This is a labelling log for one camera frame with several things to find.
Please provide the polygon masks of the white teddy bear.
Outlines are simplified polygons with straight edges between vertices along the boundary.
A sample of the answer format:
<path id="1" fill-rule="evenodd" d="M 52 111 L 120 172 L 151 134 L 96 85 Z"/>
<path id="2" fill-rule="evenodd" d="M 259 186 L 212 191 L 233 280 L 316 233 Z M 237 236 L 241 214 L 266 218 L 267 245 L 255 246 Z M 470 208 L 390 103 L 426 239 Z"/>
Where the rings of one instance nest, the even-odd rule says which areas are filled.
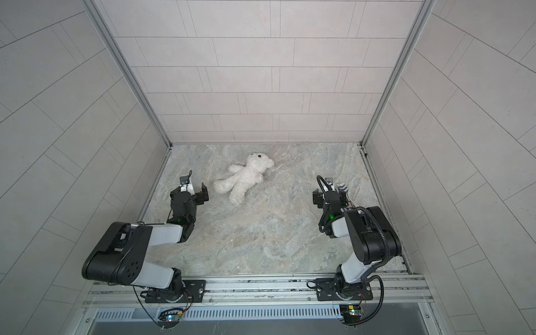
<path id="1" fill-rule="evenodd" d="M 232 164 L 228 171 L 232 176 L 224 180 L 216 180 L 213 184 L 218 194 L 230 193 L 229 201 L 233 205 L 241 205 L 246 193 L 256 184 L 263 182 L 263 174 L 274 167 L 274 161 L 263 153 L 252 153 L 247 157 L 245 166 Z"/>

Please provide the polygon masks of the blue white striped sweater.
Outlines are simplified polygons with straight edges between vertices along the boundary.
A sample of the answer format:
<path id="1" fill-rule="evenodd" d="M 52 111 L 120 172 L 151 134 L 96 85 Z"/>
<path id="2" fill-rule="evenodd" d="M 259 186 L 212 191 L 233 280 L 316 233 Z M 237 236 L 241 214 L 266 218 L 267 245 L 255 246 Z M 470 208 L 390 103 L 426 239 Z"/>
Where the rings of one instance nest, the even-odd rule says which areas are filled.
<path id="1" fill-rule="evenodd" d="M 348 191 L 349 191 L 348 187 L 344 183 L 338 184 L 337 185 L 337 190 L 338 190 L 339 193 L 348 193 Z"/>

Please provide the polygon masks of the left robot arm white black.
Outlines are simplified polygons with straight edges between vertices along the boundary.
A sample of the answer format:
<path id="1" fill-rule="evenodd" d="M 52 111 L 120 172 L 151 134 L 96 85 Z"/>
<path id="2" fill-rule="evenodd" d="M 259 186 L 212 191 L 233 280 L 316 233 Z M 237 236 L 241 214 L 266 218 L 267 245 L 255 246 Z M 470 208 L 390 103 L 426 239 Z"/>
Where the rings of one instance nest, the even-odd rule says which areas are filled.
<path id="1" fill-rule="evenodd" d="M 185 280 L 180 269 L 151 263 L 146 255 L 149 247 L 186 242 L 195 227 L 197 206 L 208 200 L 205 185 L 195 192 L 189 177 L 182 177 L 170 193 L 166 223 L 112 223 L 84 262 L 82 277 L 144 288 L 140 296 L 147 304 L 201 303 L 206 281 Z"/>

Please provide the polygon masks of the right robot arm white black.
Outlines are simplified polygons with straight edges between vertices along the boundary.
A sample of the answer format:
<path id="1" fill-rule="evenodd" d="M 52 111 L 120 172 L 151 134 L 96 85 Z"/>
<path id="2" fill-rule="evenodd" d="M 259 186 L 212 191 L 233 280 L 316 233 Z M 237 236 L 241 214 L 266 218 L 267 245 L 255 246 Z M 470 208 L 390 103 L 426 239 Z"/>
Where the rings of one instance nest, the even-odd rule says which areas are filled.
<path id="1" fill-rule="evenodd" d="M 402 254 L 398 235 L 381 208 L 353 207 L 341 188 L 323 184 L 312 193 L 312 199 L 322 209 L 319 231 L 332 239 L 347 237 L 353 248 L 349 259 L 338 266 L 334 278 L 320 291 L 341 300 L 370 300 L 369 276 Z"/>

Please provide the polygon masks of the left green circuit board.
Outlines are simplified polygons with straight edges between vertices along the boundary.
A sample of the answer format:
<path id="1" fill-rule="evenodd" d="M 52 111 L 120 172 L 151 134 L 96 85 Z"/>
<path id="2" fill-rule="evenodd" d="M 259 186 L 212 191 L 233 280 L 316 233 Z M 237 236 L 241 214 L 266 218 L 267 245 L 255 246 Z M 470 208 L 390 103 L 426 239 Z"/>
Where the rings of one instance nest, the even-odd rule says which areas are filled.
<path id="1" fill-rule="evenodd" d="M 179 322 L 183 317 L 184 312 L 185 309 L 181 307 L 170 308 L 159 314 L 159 320 L 161 322 Z"/>

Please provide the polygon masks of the green circuit board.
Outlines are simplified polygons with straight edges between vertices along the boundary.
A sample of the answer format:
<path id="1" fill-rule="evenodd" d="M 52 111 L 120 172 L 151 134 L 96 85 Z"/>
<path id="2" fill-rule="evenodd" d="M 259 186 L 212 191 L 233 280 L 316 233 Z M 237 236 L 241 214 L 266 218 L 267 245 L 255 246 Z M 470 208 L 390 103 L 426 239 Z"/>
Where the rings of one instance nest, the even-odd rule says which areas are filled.
<path id="1" fill-rule="evenodd" d="M 184 312 L 185 309 L 181 307 L 170 308 L 159 314 L 159 320 L 161 322 L 179 322 L 183 317 Z"/>
<path id="2" fill-rule="evenodd" d="M 344 325 L 355 325 L 360 323 L 364 312 L 360 305 L 341 304 L 339 310 L 342 316 L 341 322 Z"/>

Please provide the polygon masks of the right green circuit board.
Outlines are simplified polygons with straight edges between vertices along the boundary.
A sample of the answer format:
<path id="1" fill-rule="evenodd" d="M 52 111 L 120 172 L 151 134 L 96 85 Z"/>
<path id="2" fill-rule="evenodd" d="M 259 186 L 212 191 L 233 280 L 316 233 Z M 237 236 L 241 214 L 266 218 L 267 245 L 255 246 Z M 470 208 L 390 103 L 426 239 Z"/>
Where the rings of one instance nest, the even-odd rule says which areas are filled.
<path id="1" fill-rule="evenodd" d="M 339 310 L 342 316 L 341 322 L 344 325 L 355 325 L 360 323 L 364 312 L 360 305 L 341 304 Z"/>

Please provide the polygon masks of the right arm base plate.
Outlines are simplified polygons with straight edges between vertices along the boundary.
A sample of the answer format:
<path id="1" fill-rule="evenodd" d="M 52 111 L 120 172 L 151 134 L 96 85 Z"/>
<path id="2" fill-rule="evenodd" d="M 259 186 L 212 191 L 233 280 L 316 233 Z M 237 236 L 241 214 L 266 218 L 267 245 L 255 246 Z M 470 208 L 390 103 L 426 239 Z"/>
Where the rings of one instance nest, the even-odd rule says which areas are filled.
<path id="1" fill-rule="evenodd" d="M 370 301 L 374 298 L 368 283 L 346 283 L 343 279 L 318 278 L 307 283 L 307 287 L 315 290 L 320 302 L 335 301 Z"/>

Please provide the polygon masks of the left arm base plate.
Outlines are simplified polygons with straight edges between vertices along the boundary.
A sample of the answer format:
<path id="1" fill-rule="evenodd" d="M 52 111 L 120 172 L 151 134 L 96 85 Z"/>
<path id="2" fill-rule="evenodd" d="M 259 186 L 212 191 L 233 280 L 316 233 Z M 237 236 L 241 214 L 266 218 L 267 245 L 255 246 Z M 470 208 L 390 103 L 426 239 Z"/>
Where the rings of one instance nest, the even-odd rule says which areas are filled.
<path id="1" fill-rule="evenodd" d="M 206 284 L 205 280 L 173 281 L 167 289 L 150 288 L 140 296 L 148 304 L 201 303 Z"/>

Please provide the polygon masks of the aluminium mounting rail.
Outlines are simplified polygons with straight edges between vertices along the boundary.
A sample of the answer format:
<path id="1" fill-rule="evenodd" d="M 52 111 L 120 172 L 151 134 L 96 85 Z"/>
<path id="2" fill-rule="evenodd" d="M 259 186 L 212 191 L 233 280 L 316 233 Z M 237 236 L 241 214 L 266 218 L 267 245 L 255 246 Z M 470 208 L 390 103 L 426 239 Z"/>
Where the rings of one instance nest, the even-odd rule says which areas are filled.
<path id="1" fill-rule="evenodd" d="M 185 277 L 183 282 L 196 307 L 233 305 L 286 305 L 377 302 L 384 292 L 385 303 L 424 303 L 434 301 L 422 275 L 397 272 L 379 274 L 377 281 L 364 284 L 353 297 L 335 293 L 331 274 L 289 276 L 208 276 Z"/>

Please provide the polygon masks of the left corner aluminium post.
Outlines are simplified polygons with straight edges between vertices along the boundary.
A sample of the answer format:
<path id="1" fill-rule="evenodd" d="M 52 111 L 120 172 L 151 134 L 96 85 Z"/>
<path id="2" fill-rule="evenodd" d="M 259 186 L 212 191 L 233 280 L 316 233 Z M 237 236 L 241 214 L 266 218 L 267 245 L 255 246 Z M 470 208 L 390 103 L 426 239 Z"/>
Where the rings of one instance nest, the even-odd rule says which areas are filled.
<path id="1" fill-rule="evenodd" d="M 96 6 L 96 2 L 92 0 L 82 0 L 81 3 L 82 3 L 82 7 L 84 8 L 87 15 L 89 16 L 89 19 L 92 22 L 94 28 L 99 33 L 99 36 L 101 37 L 101 39 L 103 40 L 103 43 L 107 47 L 112 59 L 114 60 L 115 64 L 118 66 L 122 75 L 124 76 L 124 79 L 127 85 L 129 86 L 129 88 L 131 89 L 131 91 L 133 92 L 133 95 L 136 97 L 136 99 L 138 100 L 138 103 L 140 104 L 142 109 L 145 111 L 147 116 L 150 118 L 153 125 L 155 125 L 156 130 L 159 132 L 164 143 L 167 145 L 168 148 L 171 148 L 173 144 L 170 142 L 170 139 L 167 136 L 158 117 L 156 116 L 154 109 L 150 105 L 150 102 L 148 101 L 145 93 L 143 92 L 139 81 L 135 77 L 135 74 L 132 71 L 132 68 L 128 65 L 126 58 L 124 57 L 124 55 L 122 54 L 119 48 L 119 45 L 114 39 L 114 36 L 112 35 L 110 29 L 106 25 L 103 19 L 103 16 L 101 15 L 99 9 Z"/>

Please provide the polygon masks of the corner aluminium post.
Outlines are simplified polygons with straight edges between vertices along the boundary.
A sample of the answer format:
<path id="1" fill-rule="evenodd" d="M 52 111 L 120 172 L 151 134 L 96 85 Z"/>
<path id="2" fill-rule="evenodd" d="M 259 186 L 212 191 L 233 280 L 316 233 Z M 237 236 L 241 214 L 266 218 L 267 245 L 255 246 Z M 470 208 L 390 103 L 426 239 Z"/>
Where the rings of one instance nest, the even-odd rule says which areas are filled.
<path id="1" fill-rule="evenodd" d="M 418 38 L 421 34 L 421 31 L 424 29 L 424 25 L 426 24 L 426 21 L 431 14 L 434 4 L 434 0 L 425 0 L 422 2 L 422 5 L 417 12 L 415 21 L 413 22 L 413 25 L 409 31 L 408 37 L 396 61 L 395 67 L 393 68 L 392 74 L 389 77 L 384 92 L 381 95 L 381 99 L 379 100 L 377 108 L 375 109 L 375 113 L 371 118 L 371 123 L 369 124 L 365 132 L 363 140 L 360 142 L 361 147 L 365 148 L 365 146 L 367 146 L 368 143 L 371 141 L 373 132 L 380 121 L 382 113 L 385 110 L 387 103 L 389 102 L 389 98 L 392 95 L 392 92 L 396 87 L 399 78 L 401 77 L 401 74 L 410 58 L 412 51 L 416 46 Z"/>
<path id="2" fill-rule="evenodd" d="M 122 75 L 124 76 L 124 79 L 127 85 L 129 86 L 129 88 L 131 89 L 131 91 L 133 92 L 133 95 L 136 97 L 136 99 L 138 100 L 138 103 L 140 104 L 142 109 L 145 111 L 147 116 L 150 118 L 153 125 L 155 125 L 156 130 L 159 132 L 164 143 L 167 145 L 168 148 L 171 148 L 173 144 L 170 142 L 170 139 L 167 136 L 158 117 L 156 116 L 154 109 L 150 105 L 150 102 L 148 101 L 145 93 L 143 92 L 139 81 L 135 77 L 135 74 L 132 71 L 132 68 L 128 65 L 126 58 L 124 57 L 124 55 L 122 54 L 119 48 L 119 45 L 114 39 L 114 36 L 112 35 L 110 29 L 106 25 L 103 19 L 103 16 L 101 15 L 99 9 L 96 6 L 96 2 L 92 0 L 82 0 L 81 3 L 82 3 L 82 7 L 84 8 L 87 15 L 89 16 L 89 19 L 92 22 L 94 28 L 99 33 L 99 36 L 101 37 L 101 39 L 103 40 L 103 43 L 107 47 L 112 59 L 114 60 L 115 64 L 118 66 Z"/>

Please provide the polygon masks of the right corner aluminium post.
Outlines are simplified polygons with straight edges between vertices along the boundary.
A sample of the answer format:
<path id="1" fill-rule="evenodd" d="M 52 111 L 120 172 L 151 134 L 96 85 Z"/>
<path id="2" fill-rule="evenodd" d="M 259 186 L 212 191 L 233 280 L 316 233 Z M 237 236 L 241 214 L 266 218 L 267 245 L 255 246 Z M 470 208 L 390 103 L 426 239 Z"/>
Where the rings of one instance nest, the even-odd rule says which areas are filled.
<path id="1" fill-rule="evenodd" d="M 399 78 L 401 77 L 401 74 L 410 58 L 412 51 L 416 46 L 418 38 L 421 34 L 421 31 L 424 29 L 424 25 L 426 24 L 426 21 L 431 14 L 434 4 L 434 0 L 425 0 L 422 2 L 422 5 L 417 12 L 415 21 L 413 22 L 413 25 L 409 31 L 408 37 L 396 61 L 395 67 L 393 68 L 392 74 L 389 77 L 384 92 L 381 95 L 381 99 L 379 100 L 377 108 L 375 109 L 375 113 L 371 118 L 371 123 L 369 124 L 365 132 L 363 140 L 360 142 L 361 147 L 365 148 L 365 146 L 367 146 L 368 143 L 371 141 L 373 132 L 380 121 L 382 113 L 385 110 L 387 103 L 389 102 L 389 98 L 392 95 L 392 92 L 396 87 Z"/>

